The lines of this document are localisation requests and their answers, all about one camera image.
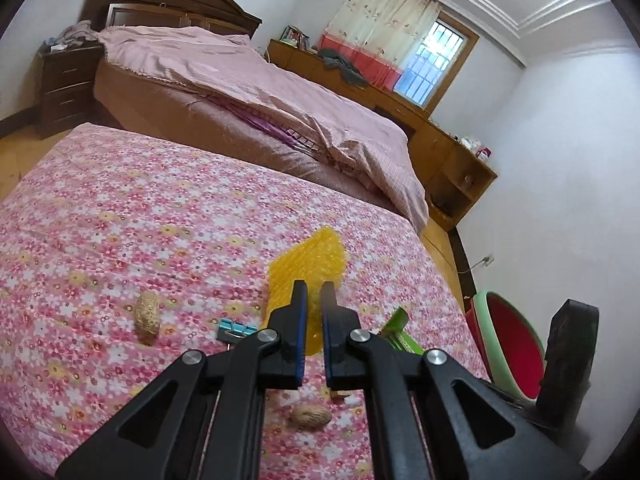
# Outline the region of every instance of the pink blanket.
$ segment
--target pink blanket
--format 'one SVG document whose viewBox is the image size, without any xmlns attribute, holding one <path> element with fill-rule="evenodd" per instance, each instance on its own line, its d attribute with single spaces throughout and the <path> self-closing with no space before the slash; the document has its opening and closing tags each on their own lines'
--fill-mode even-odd
<svg viewBox="0 0 640 480">
<path fill-rule="evenodd" d="M 27 457 L 53 473 L 182 352 L 225 351 L 219 319 L 260 325 L 269 263 L 324 225 L 348 254 L 338 302 L 364 328 L 402 305 L 420 345 L 486 377 L 405 219 L 226 156 L 78 126 L 0 204 L 0 415 Z M 153 346 L 134 331 L 143 291 L 160 301 Z M 299 390 L 268 392 L 260 480 L 372 479 L 362 392 L 336 404 L 324 384 L 318 354 Z M 300 404 L 325 406 L 332 421 L 295 430 Z"/>
<path fill-rule="evenodd" d="M 371 110 L 266 63 L 246 36 L 199 27 L 110 27 L 100 33 L 108 63 L 159 83 L 227 96 L 272 117 L 366 174 L 411 222 L 426 225 L 424 188 L 404 132 Z"/>
</svg>

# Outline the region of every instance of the mattress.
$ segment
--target mattress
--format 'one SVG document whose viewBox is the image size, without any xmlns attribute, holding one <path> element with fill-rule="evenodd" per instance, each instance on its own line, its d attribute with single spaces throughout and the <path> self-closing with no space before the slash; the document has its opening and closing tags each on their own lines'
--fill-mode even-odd
<svg viewBox="0 0 640 480">
<path fill-rule="evenodd" d="M 485 377 L 456 300 L 402 217 L 241 160 L 103 126 L 78 126 L 0 206 L 0 415 L 44 471 L 181 353 L 226 350 L 222 317 L 260 324 L 268 265 L 329 225 L 347 253 L 339 304 L 407 332 Z M 157 295 L 161 331 L 140 344 L 132 306 Z M 372 478 L 364 398 L 333 404 L 322 356 L 304 385 L 267 395 L 260 477 Z M 301 403 L 332 421 L 288 423 Z"/>
<path fill-rule="evenodd" d="M 191 92 L 136 77 L 101 60 L 94 94 L 124 129 L 281 171 L 397 212 L 381 192 L 257 130 Z"/>
</svg>

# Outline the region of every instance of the wooden cabinet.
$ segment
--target wooden cabinet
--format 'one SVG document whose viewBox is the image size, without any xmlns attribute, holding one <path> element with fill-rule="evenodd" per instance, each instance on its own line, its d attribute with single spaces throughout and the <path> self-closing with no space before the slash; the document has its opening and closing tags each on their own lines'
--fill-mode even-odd
<svg viewBox="0 0 640 480">
<path fill-rule="evenodd" d="M 102 53 L 102 45 L 95 42 L 60 52 L 39 53 L 42 138 L 90 120 L 95 104 L 95 71 Z"/>
<path fill-rule="evenodd" d="M 409 157 L 429 203 L 430 216 L 449 231 L 471 209 L 497 175 L 473 153 L 429 122 L 427 112 L 401 95 L 345 82 L 339 70 L 286 43 L 271 40 L 271 62 L 351 99 L 400 126 L 409 139 Z"/>
<path fill-rule="evenodd" d="M 450 230 L 497 177 L 473 153 L 426 123 L 409 141 L 409 157 L 426 190 L 431 217 Z"/>
</svg>

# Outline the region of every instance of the nightstand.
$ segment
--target nightstand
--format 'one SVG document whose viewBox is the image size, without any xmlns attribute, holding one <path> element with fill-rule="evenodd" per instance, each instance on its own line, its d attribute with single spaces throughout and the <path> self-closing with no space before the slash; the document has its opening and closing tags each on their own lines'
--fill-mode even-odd
<svg viewBox="0 0 640 480">
<path fill-rule="evenodd" d="M 50 137 L 91 119 L 94 79 L 104 49 L 85 42 L 60 52 L 40 51 L 40 137 Z"/>
</svg>

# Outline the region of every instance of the wooden bed frame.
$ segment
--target wooden bed frame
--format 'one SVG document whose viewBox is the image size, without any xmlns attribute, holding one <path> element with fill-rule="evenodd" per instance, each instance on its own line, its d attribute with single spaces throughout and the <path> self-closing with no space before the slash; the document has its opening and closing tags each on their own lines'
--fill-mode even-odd
<svg viewBox="0 0 640 480">
<path fill-rule="evenodd" d="M 262 23 L 233 0 L 85 0 L 81 20 L 94 30 L 110 25 L 203 27 L 216 34 L 248 34 Z"/>
</svg>

